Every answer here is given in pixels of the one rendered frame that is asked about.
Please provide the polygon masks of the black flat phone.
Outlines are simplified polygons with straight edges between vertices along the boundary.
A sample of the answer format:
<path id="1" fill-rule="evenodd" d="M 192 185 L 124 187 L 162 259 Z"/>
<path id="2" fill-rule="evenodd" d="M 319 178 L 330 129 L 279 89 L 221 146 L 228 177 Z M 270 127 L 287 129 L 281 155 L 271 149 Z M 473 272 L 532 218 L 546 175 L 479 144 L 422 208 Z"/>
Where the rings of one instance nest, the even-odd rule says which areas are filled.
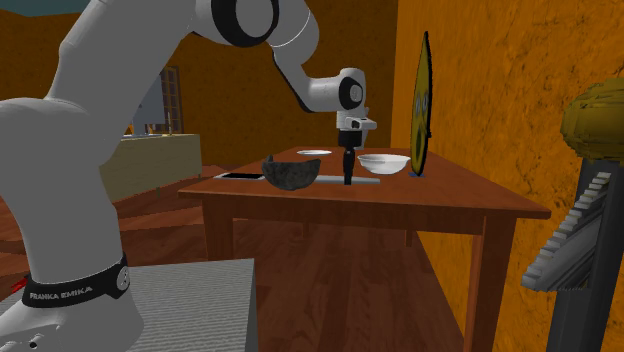
<path id="1" fill-rule="evenodd" d="M 262 173 L 240 173 L 240 172 L 226 172 L 213 177 L 214 179 L 231 179 L 231 180 L 253 180 L 262 181 L 265 180 L 265 176 Z"/>

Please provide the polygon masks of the pale yellow sideboard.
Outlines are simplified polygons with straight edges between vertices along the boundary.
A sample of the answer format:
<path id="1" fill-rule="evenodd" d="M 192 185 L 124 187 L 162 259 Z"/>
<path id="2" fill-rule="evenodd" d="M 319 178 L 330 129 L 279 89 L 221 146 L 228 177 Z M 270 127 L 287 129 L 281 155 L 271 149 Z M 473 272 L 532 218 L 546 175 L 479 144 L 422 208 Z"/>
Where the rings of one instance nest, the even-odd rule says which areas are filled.
<path id="1" fill-rule="evenodd" d="M 158 189 L 202 173 L 201 143 L 197 134 L 124 138 L 100 167 L 112 202 Z"/>

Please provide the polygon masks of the brown wooden table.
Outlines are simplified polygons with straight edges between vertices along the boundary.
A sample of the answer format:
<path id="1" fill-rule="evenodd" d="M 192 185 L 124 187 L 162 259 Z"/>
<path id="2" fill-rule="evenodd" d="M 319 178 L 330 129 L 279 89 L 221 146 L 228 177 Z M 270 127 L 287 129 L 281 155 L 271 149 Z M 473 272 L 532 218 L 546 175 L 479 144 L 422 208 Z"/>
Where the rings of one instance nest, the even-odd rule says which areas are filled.
<path id="1" fill-rule="evenodd" d="M 472 259 L 463 352 L 491 352 L 516 222 L 548 208 L 430 152 L 421 177 L 405 171 L 377 185 L 315 183 L 296 191 L 266 181 L 211 178 L 178 192 L 202 203 L 208 259 L 234 254 L 236 218 L 469 234 Z"/>

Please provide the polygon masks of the dark grey stone bowl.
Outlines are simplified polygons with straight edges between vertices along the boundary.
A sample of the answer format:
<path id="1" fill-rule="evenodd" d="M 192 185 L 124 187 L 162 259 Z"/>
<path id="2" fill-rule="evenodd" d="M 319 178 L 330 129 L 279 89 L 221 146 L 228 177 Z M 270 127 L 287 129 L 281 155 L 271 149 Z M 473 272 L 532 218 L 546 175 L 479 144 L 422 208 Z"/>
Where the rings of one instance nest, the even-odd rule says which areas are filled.
<path id="1" fill-rule="evenodd" d="M 261 164 L 266 180 L 281 190 L 294 191 L 310 186 L 319 175 L 321 160 L 277 162 L 268 155 Z"/>

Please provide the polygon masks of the grey robot stand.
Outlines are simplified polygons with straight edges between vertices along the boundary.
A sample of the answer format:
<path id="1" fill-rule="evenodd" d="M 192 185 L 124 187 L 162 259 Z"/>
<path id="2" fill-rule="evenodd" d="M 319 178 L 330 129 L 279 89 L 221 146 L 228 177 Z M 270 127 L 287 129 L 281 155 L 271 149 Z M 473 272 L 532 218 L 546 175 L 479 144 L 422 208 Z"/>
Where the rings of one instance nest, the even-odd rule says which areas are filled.
<path id="1" fill-rule="evenodd" d="M 0 302 L 0 352 L 259 352 L 251 259 L 130 267 L 22 289 Z"/>

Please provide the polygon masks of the white bowl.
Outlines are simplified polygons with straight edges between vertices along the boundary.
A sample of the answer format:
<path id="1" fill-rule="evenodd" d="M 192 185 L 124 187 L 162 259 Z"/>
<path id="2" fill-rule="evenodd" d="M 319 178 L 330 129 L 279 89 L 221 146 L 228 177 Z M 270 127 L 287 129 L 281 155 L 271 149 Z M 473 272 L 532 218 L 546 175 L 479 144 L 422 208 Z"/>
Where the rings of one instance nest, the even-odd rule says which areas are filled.
<path id="1" fill-rule="evenodd" d="M 403 170 L 410 157 L 397 154 L 364 154 L 357 157 L 362 167 L 373 174 L 392 175 Z"/>

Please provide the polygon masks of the brown framed window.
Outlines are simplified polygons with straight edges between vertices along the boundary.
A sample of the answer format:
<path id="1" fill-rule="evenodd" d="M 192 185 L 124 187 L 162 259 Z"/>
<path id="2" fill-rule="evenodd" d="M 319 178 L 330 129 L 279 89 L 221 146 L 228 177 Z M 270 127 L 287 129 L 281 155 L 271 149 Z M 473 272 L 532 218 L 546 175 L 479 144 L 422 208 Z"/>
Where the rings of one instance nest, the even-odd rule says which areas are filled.
<path id="1" fill-rule="evenodd" d="M 184 132 L 181 103 L 180 77 L 177 66 L 165 66 L 160 73 L 162 96 L 166 123 L 164 128 L 171 128 L 173 134 Z"/>

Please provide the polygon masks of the grey flat slab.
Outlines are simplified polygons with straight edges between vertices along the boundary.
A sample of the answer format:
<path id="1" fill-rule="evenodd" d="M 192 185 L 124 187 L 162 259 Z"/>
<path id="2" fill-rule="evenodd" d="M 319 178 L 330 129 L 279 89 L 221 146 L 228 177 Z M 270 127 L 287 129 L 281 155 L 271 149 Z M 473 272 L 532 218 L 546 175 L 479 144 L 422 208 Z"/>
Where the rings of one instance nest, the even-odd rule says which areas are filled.
<path id="1" fill-rule="evenodd" d="M 326 183 L 326 184 L 344 184 L 346 185 L 345 178 L 343 176 L 336 175 L 318 175 L 314 180 L 315 183 Z M 381 180 L 379 178 L 371 178 L 371 177 L 351 177 L 350 185 L 355 184 L 380 184 Z"/>

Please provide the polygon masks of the dark stand with yellow top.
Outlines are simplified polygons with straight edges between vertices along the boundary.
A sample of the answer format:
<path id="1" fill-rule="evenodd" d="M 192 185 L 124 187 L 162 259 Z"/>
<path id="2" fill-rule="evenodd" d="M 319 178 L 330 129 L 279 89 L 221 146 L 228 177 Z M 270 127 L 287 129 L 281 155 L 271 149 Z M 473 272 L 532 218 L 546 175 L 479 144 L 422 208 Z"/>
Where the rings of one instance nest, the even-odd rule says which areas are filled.
<path id="1" fill-rule="evenodd" d="M 560 132 L 582 159 L 575 202 L 522 285 L 556 295 L 546 352 L 600 352 L 624 255 L 624 78 L 575 98 Z"/>

